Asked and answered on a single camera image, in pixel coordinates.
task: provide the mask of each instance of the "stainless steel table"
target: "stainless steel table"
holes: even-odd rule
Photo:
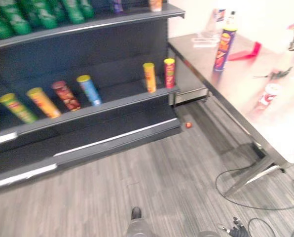
[[[196,35],[171,38],[170,48],[193,71],[230,115],[266,151],[266,156],[247,171],[225,195],[231,195],[275,163],[294,163],[294,65],[288,76],[276,80],[282,91],[266,109],[257,106],[279,56],[262,48],[258,57],[228,61],[223,72],[213,71],[217,48],[194,48]],[[254,42],[237,35],[231,53],[251,51]]]

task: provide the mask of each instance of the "shelf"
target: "shelf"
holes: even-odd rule
[[[124,11],[124,13],[122,14],[112,14],[106,12],[98,13],[95,19],[82,24],[66,24],[55,29],[40,30],[24,36],[14,36],[8,39],[2,39],[0,40],[0,48],[41,39],[52,38],[61,35],[68,35],[83,31],[120,26],[130,23],[159,20],[176,16],[184,17],[184,13],[185,11],[175,6],[172,6],[168,3],[163,4],[163,10],[161,12],[151,12],[149,7],[133,7]]]
[[[158,89],[154,93],[148,93],[144,88],[144,81],[138,80],[130,83],[102,88],[101,90],[99,90],[99,93],[101,94],[102,100],[104,101],[103,104],[98,106],[88,106],[74,112],[63,113],[58,118],[43,118],[32,124],[16,125],[9,129],[1,130],[0,144],[8,140],[14,140],[23,134],[31,133],[48,127],[53,127],[62,123],[73,121],[75,119],[81,119],[94,114],[99,114],[102,112],[132,105],[179,91],[179,88],[176,86],[174,88],[167,89],[164,88],[161,83],[157,83],[157,87]],[[89,102],[80,102],[82,105],[89,105]],[[6,118],[4,120],[1,120],[0,128],[3,128],[4,126],[3,121],[7,122],[8,125],[10,125],[10,120]]]
[[[0,173],[45,159],[58,158],[55,163],[62,164],[69,161],[67,157],[76,159],[106,151],[108,142],[120,139],[124,142],[131,136],[134,136],[135,139],[142,139],[143,137],[137,137],[135,134],[144,132],[146,136],[151,135],[150,131],[154,131],[157,127],[164,131],[179,126],[180,122],[171,107],[147,108],[140,112],[98,121],[83,129],[2,152],[0,153]],[[73,156],[72,154],[75,153],[82,153],[82,155]]]

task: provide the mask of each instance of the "black cable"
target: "black cable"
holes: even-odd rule
[[[264,224],[266,224],[266,225],[268,226],[268,228],[271,230],[273,236],[276,237],[276,235],[275,235],[274,230],[272,229],[272,227],[271,227],[266,221],[264,221],[264,220],[262,220],[262,219],[260,219],[260,218],[252,218],[252,219],[250,219],[250,221],[249,221],[249,223],[248,223],[248,233],[249,233],[250,236],[252,236],[252,235],[251,235],[251,232],[250,232],[250,224],[251,224],[251,222],[254,221],[254,220],[262,221]]]
[[[239,169],[231,169],[231,170],[227,170],[227,171],[224,171],[224,172],[220,173],[220,174],[216,177],[216,179],[215,179],[215,188],[216,188],[216,190],[218,191],[218,193],[219,193],[224,199],[226,199],[227,201],[229,201],[229,202],[231,202],[231,203],[233,203],[233,204],[235,204],[235,205],[242,206],[242,207],[246,207],[246,208],[257,209],[257,210],[267,210],[267,211],[283,211],[283,210],[294,209],[294,205],[293,205],[293,206],[288,206],[288,207],[283,207],[283,208],[263,208],[263,207],[248,206],[248,205],[241,204],[241,203],[237,203],[237,202],[235,202],[235,201],[233,201],[233,200],[230,200],[229,198],[227,198],[225,195],[223,195],[223,194],[221,193],[221,191],[220,191],[219,188],[218,188],[217,181],[218,181],[218,179],[219,179],[223,174],[228,173],[228,172],[232,172],[232,171],[238,171],[238,170],[248,169],[248,168],[250,168],[250,167],[253,166],[253,165],[254,165],[254,164],[249,165],[249,166],[247,166],[247,167],[243,167],[243,168],[239,168]],[[294,189],[294,179],[292,180],[292,188]],[[262,220],[262,219],[260,219],[260,218],[253,218],[253,219],[251,219],[251,220],[249,221],[249,223],[248,223],[248,232],[249,232],[249,235],[250,235],[250,236],[252,236],[251,233],[250,233],[250,224],[251,224],[251,222],[254,221],[254,220],[259,220],[259,221],[262,221],[263,223],[265,223],[265,224],[269,227],[269,229],[271,230],[271,232],[273,233],[273,236],[276,237],[276,236],[275,236],[275,233],[274,233],[274,231],[273,231],[273,229],[271,228],[271,226],[270,226],[266,221],[264,221],[264,220]]]

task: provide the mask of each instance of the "can lid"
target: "can lid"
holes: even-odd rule
[[[265,87],[265,91],[271,95],[278,95],[281,89],[282,89],[282,86],[275,83],[269,83]]]
[[[155,65],[153,63],[144,63],[143,67],[144,68],[153,68]]]
[[[85,82],[85,81],[88,81],[88,80],[90,80],[89,75],[82,75],[82,76],[77,77],[78,82]]]
[[[52,88],[54,90],[62,88],[66,85],[66,82],[64,80],[56,81],[52,84]]]
[[[8,100],[11,100],[14,97],[15,97],[15,94],[14,93],[5,94],[5,95],[3,95],[3,96],[0,97],[0,103],[6,102]]]
[[[33,95],[33,94],[35,94],[35,93],[39,93],[39,92],[41,92],[41,91],[43,91],[42,88],[40,88],[40,87],[35,87],[35,88],[33,88],[33,89],[27,91],[27,95],[30,96],[30,95]]]
[[[173,58],[166,58],[165,60],[163,60],[163,62],[165,64],[173,64],[175,63],[175,60]]]

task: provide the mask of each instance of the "striped carpet floor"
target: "striped carpet floor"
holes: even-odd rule
[[[258,217],[277,237],[294,229],[294,209],[256,210],[225,200],[215,188],[221,172],[252,164],[250,140],[212,101],[177,107],[193,127],[156,142],[0,191],[0,237],[124,237],[133,206],[140,206],[155,237],[197,237],[217,223],[246,225]],[[224,174],[221,191],[244,171]],[[245,205],[294,205],[294,166],[277,170],[230,197]],[[272,237],[261,222],[253,237]]]

